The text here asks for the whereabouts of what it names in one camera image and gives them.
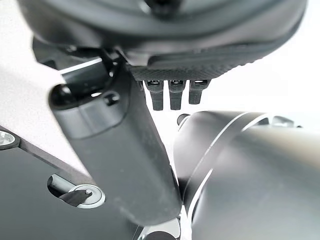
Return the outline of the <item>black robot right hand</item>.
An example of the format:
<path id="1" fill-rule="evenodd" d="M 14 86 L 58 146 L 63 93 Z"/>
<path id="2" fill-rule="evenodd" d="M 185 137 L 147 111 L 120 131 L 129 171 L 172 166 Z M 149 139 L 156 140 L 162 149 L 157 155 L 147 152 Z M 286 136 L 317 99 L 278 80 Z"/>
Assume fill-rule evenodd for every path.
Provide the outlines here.
<path id="1" fill-rule="evenodd" d="M 20 0 L 38 63 L 58 70 L 49 107 L 107 200 L 139 225 L 182 200 L 146 104 L 197 105 L 211 80 L 264 58 L 298 30 L 305 0 Z"/>

